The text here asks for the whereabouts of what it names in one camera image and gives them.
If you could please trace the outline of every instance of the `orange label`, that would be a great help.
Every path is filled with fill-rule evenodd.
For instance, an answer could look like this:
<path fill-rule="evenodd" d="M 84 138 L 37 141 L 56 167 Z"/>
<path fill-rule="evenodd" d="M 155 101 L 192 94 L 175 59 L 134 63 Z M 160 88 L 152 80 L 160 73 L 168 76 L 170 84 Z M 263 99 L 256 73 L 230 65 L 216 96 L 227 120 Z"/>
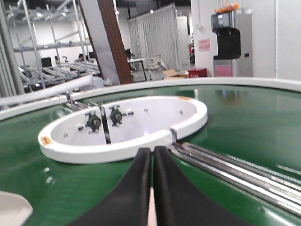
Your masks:
<path fill-rule="evenodd" d="M 181 99 L 181 100 L 191 100 L 191 98 L 189 98 L 189 97 L 179 97 L 179 99 Z"/>
<path fill-rule="evenodd" d="M 42 141 L 43 145 L 51 144 L 51 140 L 49 137 L 41 137 L 41 141 Z"/>

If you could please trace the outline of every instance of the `office chair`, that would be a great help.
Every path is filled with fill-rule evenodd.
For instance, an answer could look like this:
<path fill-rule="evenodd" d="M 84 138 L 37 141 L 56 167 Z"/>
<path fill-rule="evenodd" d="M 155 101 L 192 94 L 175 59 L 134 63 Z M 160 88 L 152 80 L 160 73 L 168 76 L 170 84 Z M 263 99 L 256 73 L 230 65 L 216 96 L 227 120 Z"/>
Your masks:
<path fill-rule="evenodd" d="M 153 78 L 153 80 L 155 80 L 154 75 L 152 73 L 152 71 L 158 71 L 162 77 L 162 79 L 164 79 L 163 74 L 161 72 L 161 54 L 155 54 L 153 56 L 153 58 L 151 58 L 151 64 L 148 65 L 147 69 L 150 72 L 150 80 Z"/>

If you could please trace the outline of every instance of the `white curtain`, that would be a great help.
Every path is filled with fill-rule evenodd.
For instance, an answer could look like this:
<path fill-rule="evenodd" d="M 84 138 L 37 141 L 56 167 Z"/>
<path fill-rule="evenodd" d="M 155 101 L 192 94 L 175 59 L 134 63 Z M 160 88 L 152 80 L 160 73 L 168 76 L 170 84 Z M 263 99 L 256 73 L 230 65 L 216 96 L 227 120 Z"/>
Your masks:
<path fill-rule="evenodd" d="M 168 69 L 180 69 L 175 4 L 129 20 L 131 52 L 150 59 L 161 54 Z"/>

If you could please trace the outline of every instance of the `table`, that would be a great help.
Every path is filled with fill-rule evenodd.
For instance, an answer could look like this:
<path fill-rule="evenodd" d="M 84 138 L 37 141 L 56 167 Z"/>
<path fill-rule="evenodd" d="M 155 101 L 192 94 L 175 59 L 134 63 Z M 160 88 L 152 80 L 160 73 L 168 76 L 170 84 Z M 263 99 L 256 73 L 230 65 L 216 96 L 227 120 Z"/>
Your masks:
<path fill-rule="evenodd" d="M 128 63 L 140 62 L 141 66 L 142 66 L 142 70 L 143 70 L 145 80 L 147 81 L 144 66 L 143 66 L 143 60 L 148 60 L 148 58 L 127 59 L 127 62 Z"/>

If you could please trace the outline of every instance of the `orange object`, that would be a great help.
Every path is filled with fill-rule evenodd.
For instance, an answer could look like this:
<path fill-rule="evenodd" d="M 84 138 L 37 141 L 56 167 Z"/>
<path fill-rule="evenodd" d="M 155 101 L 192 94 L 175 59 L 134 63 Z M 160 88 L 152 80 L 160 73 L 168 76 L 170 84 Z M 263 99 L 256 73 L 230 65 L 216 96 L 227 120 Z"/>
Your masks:
<path fill-rule="evenodd" d="M 221 8 L 216 8 L 214 11 L 216 13 L 224 13 L 224 12 L 229 12 L 229 11 L 233 11 L 235 9 L 238 9 L 239 5 L 237 3 L 231 3 L 228 5 L 224 5 Z"/>
<path fill-rule="evenodd" d="M 49 137 L 41 137 L 41 141 L 42 141 L 43 145 L 51 144 L 51 140 Z"/>

